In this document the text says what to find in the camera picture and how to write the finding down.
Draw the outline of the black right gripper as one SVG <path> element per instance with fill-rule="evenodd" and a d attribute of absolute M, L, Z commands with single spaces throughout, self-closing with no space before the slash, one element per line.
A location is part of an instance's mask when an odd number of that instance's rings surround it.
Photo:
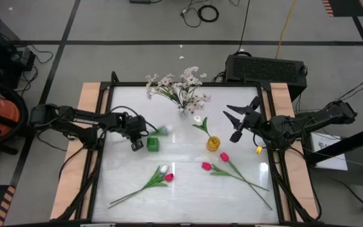
<path fill-rule="evenodd" d="M 255 110 L 260 105 L 260 99 L 258 96 L 252 99 L 251 103 L 245 107 L 235 107 L 232 105 L 226 105 L 227 108 L 244 115 L 242 122 L 239 119 L 232 116 L 230 113 L 223 111 L 223 114 L 231 121 L 233 128 L 235 130 L 247 129 L 251 132 L 260 132 L 260 128 L 264 123 L 263 117 L 261 113 L 256 112 Z"/>

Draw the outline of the white tulip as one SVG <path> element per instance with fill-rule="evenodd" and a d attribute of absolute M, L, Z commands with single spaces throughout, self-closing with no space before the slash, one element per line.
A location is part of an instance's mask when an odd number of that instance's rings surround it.
<path fill-rule="evenodd" d="M 208 135 L 208 137 L 210 139 L 212 139 L 212 136 L 209 134 L 208 126 L 207 126 L 208 118 L 207 117 L 202 118 L 200 116 L 195 116 L 193 119 L 194 119 L 195 123 L 192 124 L 192 126 L 194 128 L 200 129 L 201 131 L 204 131 Z"/>
<path fill-rule="evenodd" d="M 151 131 L 148 136 L 149 137 L 160 137 L 160 136 L 168 136 L 171 132 L 171 129 L 167 126 L 161 126 Z"/>
<path fill-rule="evenodd" d="M 163 182 L 167 172 L 168 172 L 167 165 L 158 166 L 157 169 L 155 170 L 155 172 L 153 173 L 153 175 L 151 176 L 151 178 L 147 181 L 147 183 L 145 185 L 142 186 L 141 189 L 139 189 L 135 192 L 132 192 L 130 194 L 127 194 L 115 201 L 112 201 L 109 205 L 109 208 L 121 203 L 122 201 L 127 200 L 129 197 L 132 197 L 133 195 L 136 195 L 145 189 L 148 189 L 151 187 L 167 187 L 167 184 Z"/>

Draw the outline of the red tulip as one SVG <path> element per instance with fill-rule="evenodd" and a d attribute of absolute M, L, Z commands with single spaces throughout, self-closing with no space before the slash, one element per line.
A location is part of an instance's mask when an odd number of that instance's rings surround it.
<path fill-rule="evenodd" d="M 220 154 L 220 157 L 221 157 L 221 160 L 223 160 L 224 162 L 227 162 L 229 163 L 229 165 L 231 166 L 231 168 L 239 175 L 239 177 L 245 181 L 254 191 L 255 193 L 261 198 L 261 200 L 266 203 L 266 205 L 272 209 L 271 205 L 254 189 L 254 187 L 257 187 L 259 189 L 263 189 L 263 190 L 266 190 L 268 191 L 268 189 L 265 189 L 259 185 L 255 185 L 249 181 L 247 181 L 247 179 L 245 179 L 245 177 L 241 174 L 241 172 L 236 168 L 236 166 L 233 164 L 233 162 L 230 160 L 229 156 L 226 154 L 226 153 L 221 153 Z"/>
<path fill-rule="evenodd" d="M 175 176 L 173 173 L 164 174 L 164 173 L 157 172 L 150 178 L 150 180 L 141 189 L 111 202 L 108 206 L 108 209 L 111 209 L 113 206 L 116 206 L 116 205 L 126 201 L 127 199 L 130 199 L 132 196 L 137 195 L 138 193 L 142 192 L 143 190 L 153 188 L 153 187 L 167 187 L 168 184 L 166 182 L 171 182 L 174 179 L 174 177 Z"/>
<path fill-rule="evenodd" d="M 237 177 L 237 176 L 234 176 L 233 174 L 228 173 L 228 172 L 226 172 L 226 171 L 224 171 L 224 170 L 222 170 L 222 169 L 220 169 L 220 168 L 216 167 L 214 164 L 203 162 L 203 163 L 202 163 L 202 168 L 203 168 L 204 170 L 206 170 L 206 171 L 210 171 L 210 174 L 211 174 L 211 175 L 215 175 L 215 176 L 233 177 L 233 178 L 235 178 L 235 179 L 238 179 L 238 180 L 240 180 L 240 181 L 242 181 L 242 182 L 247 183 L 247 184 L 248 184 L 248 185 L 250 185 L 250 186 L 254 186 L 254 187 L 257 187 L 257 188 L 259 188 L 259 189 L 263 189 L 263 190 L 268 191 L 268 189 L 263 188 L 263 187 L 261 187 L 261 186 L 259 186 L 259 185 L 253 184 L 253 183 L 251 183 L 251 182 L 249 182 L 249 181 L 245 180 L 243 177 Z"/>

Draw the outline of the white blossom bunch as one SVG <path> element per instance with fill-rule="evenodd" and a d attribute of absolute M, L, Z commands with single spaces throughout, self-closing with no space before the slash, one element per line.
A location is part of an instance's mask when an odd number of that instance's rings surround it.
<path fill-rule="evenodd" d="M 185 109 L 183 100 L 179 95 L 180 89 L 173 81 L 172 74 L 168 74 L 162 78 L 159 78 L 157 74 L 154 74 L 153 76 L 147 75 L 146 79 L 146 95 L 149 100 L 152 96 L 159 95 L 176 104 L 179 111 Z"/>
<path fill-rule="evenodd" d="M 201 111 L 205 108 L 205 104 L 209 103 L 212 97 L 209 94 L 198 94 L 196 90 L 203 85 L 200 78 L 205 78 L 206 73 L 199 74 L 199 68 L 197 66 L 192 66 L 186 68 L 180 75 L 180 81 L 175 81 L 175 75 L 173 75 L 173 81 L 179 87 L 180 98 L 183 100 L 183 104 L 186 110 L 191 114 Z"/>

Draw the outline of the green glass vase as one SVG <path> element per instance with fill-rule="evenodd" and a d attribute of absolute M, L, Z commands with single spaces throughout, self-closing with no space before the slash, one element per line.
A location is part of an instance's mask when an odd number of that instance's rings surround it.
<path fill-rule="evenodd" d="M 159 139 L 157 137 L 148 137 L 146 147 L 147 147 L 147 150 L 150 152 L 158 152 L 159 151 Z"/>

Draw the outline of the yellow glass vase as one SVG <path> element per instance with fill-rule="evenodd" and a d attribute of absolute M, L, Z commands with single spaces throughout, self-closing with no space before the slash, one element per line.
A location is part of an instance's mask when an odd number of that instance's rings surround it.
<path fill-rule="evenodd" d="M 220 139 L 216 136 L 211 136 L 207 140 L 206 148 L 208 151 L 215 152 L 218 150 L 220 145 L 221 145 Z"/>

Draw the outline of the black computer tower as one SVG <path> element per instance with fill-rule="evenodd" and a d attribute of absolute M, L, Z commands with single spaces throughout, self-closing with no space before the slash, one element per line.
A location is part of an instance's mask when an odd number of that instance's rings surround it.
<path fill-rule="evenodd" d="M 307 66 L 302 61 L 290 61 L 250 55 L 229 55 L 226 60 L 226 82 L 285 83 L 291 100 L 306 88 Z"/>

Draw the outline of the light wooden side board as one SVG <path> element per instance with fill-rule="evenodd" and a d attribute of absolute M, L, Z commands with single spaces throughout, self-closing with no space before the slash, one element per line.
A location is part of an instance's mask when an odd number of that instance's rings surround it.
<path fill-rule="evenodd" d="M 78 109 L 89 112 L 104 112 L 108 100 L 108 90 L 101 83 L 84 83 L 79 97 Z M 71 205 L 87 180 L 96 163 L 97 152 L 82 149 L 78 139 L 69 141 L 67 154 L 50 215 L 57 219 Z"/>
<path fill-rule="evenodd" d="M 271 97 L 276 115 L 294 117 L 294 110 L 286 83 L 271 83 Z M 318 216 L 318 207 L 311 188 L 305 159 L 289 148 L 285 152 L 285 163 L 292 193 L 312 218 Z"/>

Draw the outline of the white paper sheet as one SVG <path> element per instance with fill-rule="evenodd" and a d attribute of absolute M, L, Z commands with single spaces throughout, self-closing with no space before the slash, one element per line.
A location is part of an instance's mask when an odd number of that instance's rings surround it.
<path fill-rule="evenodd" d="M 314 153 L 319 153 L 322 149 L 325 149 L 331 145 L 334 145 L 342 140 L 340 136 L 332 136 L 329 134 L 323 134 L 319 132 L 312 132 L 311 136 L 311 150 Z M 315 164 L 315 167 L 327 170 L 348 171 L 348 164 L 344 154 L 334 156 L 333 152 L 322 152 L 321 157 L 326 159 Z"/>

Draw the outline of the black table frame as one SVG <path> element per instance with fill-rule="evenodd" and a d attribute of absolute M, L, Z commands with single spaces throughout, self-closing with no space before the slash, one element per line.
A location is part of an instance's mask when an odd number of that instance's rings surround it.
<path fill-rule="evenodd" d="M 141 114 L 169 129 L 159 150 L 133 151 L 108 133 L 93 204 L 94 222 L 266 223 L 278 220 L 267 154 L 251 132 L 232 143 L 234 106 L 257 96 L 252 86 L 207 86 L 169 79 L 113 89 L 105 110 Z"/>

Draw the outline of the black aluminium frame post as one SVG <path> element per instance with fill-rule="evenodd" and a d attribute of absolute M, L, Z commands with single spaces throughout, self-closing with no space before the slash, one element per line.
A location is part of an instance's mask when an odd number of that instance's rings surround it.
<path fill-rule="evenodd" d="M 306 161 L 309 164 L 316 164 L 326 159 L 325 157 L 321 157 L 323 151 L 325 151 L 326 153 L 328 153 L 329 151 L 333 152 L 334 156 L 336 156 L 347 153 L 361 146 L 363 146 L 363 131 L 354 134 L 353 136 L 342 139 L 340 142 L 331 145 L 325 149 L 322 149 L 319 153 L 311 153 L 307 155 Z"/>

